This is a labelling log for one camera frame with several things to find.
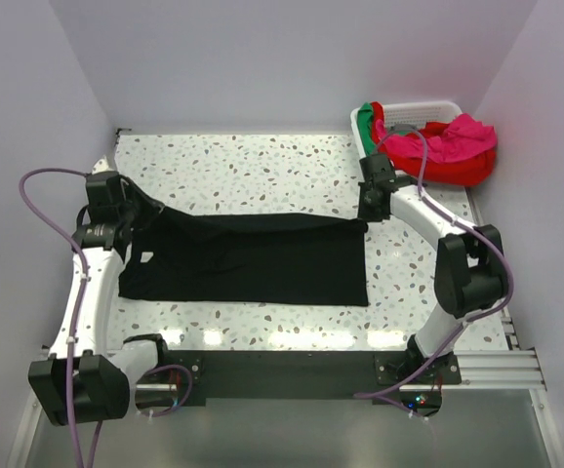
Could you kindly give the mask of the black t shirt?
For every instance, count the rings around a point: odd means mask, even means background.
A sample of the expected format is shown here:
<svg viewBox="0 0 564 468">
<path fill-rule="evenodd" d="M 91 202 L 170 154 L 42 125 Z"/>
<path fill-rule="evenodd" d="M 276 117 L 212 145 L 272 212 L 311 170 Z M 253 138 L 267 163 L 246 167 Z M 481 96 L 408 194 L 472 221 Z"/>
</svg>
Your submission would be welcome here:
<svg viewBox="0 0 564 468">
<path fill-rule="evenodd" d="M 166 208 L 135 233 L 118 293 L 146 301 L 366 307 L 367 230 L 357 218 Z"/>
</svg>

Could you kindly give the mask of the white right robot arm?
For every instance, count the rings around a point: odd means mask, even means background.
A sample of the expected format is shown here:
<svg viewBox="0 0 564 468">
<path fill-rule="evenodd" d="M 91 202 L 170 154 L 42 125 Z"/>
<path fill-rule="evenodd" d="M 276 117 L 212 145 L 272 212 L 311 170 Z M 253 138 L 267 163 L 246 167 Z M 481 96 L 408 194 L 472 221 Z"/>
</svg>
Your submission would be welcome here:
<svg viewBox="0 0 564 468">
<path fill-rule="evenodd" d="M 510 288 L 499 230 L 458 218 L 409 175 L 399 175 L 383 154 L 360 160 L 358 215 L 369 222 L 395 217 L 435 250 L 433 290 L 437 303 L 407 344 L 404 370 L 418 383 L 439 371 L 465 323 L 507 298 Z"/>
</svg>

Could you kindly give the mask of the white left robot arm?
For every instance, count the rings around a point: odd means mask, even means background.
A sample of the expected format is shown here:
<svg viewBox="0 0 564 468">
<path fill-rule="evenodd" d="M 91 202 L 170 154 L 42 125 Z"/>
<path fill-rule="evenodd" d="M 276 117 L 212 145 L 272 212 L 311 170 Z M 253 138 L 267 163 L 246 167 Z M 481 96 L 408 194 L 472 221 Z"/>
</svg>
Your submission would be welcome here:
<svg viewBox="0 0 564 468">
<path fill-rule="evenodd" d="M 84 178 L 87 203 L 74 232 L 57 230 L 73 253 L 61 329 L 47 358 L 28 370 L 29 384 L 55 426 L 120 419 L 143 376 L 161 382 L 172 370 L 158 333 L 130 337 L 115 353 L 106 344 L 113 294 L 133 237 L 164 206 L 115 170 L 95 170 Z"/>
</svg>

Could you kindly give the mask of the green t shirt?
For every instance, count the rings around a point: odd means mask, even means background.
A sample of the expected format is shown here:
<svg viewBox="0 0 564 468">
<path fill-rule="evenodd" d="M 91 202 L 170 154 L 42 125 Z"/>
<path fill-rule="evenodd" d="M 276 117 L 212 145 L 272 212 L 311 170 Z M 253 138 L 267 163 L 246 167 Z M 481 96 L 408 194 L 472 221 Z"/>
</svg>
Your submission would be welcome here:
<svg viewBox="0 0 564 468">
<path fill-rule="evenodd" d="M 374 106 L 371 102 L 365 102 L 358 110 L 356 124 L 362 143 L 362 149 L 366 156 L 370 156 L 376 148 L 374 140 Z"/>
</svg>

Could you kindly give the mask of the white plastic laundry basket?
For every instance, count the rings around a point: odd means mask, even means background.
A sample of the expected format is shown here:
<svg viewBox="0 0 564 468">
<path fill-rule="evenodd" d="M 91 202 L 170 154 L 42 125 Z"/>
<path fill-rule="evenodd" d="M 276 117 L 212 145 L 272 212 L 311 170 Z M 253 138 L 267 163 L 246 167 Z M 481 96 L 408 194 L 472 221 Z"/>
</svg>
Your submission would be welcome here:
<svg viewBox="0 0 564 468">
<path fill-rule="evenodd" d="M 350 113 L 352 141 L 358 160 L 366 156 L 362 149 L 356 124 L 357 112 L 360 107 L 356 107 Z M 388 129 L 393 126 L 405 125 L 415 126 L 420 130 L 428 122 L 449 124 L 463 113 L 457 104 L 448 100 L 383 104 L 382 108 L 383 117 L 385 118 L 384 124 Z"/>
</svg>

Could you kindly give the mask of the pink t shirt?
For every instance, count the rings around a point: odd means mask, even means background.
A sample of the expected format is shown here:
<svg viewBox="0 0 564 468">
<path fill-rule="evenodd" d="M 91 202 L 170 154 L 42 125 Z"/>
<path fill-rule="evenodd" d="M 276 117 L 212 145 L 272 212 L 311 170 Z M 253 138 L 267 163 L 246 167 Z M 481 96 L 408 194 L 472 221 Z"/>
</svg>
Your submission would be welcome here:
<svg viewBox="0 0 564 468">
<path fill-rule="evenodd" d="M 481 153 L 493 149 L 498 138 L 493 126 L 462 113 L 451 123 L 428 122 L 420 129 L 427 143 L 427 162 L 439 166 L 471 161 Z M 404 131 L 389 137 L 380 146 L 389 159 L 401 166 L 403 163 L 420 163 L 423 143 L 411 132 Z"/>
</svg>

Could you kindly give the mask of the red t shirt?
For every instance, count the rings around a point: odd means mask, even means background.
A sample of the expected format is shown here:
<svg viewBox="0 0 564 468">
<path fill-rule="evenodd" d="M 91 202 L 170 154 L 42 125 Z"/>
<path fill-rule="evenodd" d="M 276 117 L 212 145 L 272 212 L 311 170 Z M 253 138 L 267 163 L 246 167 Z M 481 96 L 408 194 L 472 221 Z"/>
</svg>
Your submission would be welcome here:
<svg viewBox="0 0 564 468">
<path fill-rule="evenodd" d="M 471 187 L 484 181 L 493 171 L 497 156 L 498 137 L 495 128 L 467 113 L 454 117 L 427 119 L 417 134 L 399 133 L 385 143 L 385 119 L 395 114 L 377 101 L 358 127 L 365 131 L 366 151 L 378 148 L 386 154 L 395 169 L 418 176 L 422 166 L 424 137 L 428 156 L 423 174 L 425 180 Z"/>
</svg>

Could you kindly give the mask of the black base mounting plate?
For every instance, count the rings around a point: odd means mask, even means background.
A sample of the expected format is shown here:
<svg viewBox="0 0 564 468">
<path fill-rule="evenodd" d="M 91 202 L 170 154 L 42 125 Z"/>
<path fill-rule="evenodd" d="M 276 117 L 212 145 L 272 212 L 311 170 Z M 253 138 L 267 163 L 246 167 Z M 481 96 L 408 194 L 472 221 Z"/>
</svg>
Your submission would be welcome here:
<svg viewBox="0 0 564 468">
<path fill-rule="evenodd" d="M 171 351 L 182 365 L 142 378 L 140 410 L 165 410 L 181 402 L 203 407 L 212 399 L 349 400 L 386 389 L 413 372 L 404 351 Z"/>
</svg>

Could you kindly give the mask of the aluminium frame rail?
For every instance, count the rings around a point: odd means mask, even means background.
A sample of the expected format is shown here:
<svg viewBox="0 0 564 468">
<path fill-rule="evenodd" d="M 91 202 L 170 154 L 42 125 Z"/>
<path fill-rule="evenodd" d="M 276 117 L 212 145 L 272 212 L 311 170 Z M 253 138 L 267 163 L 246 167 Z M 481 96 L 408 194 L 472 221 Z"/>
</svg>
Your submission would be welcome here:
<svg viewBox="0 0 564 468">
<path fill-rule="evenodd" d="M 151 371 L 166 371 L 166 350 L 162 361 Z M 429 388 L 435 384 L 455 388 L 478 389 L 536 389 L 544 385 L 538 358 L 533 351 L 462 352 L 441 357 L 419 376 L 413 373 L 398 381 L 404 389 Z"/>
</svg>

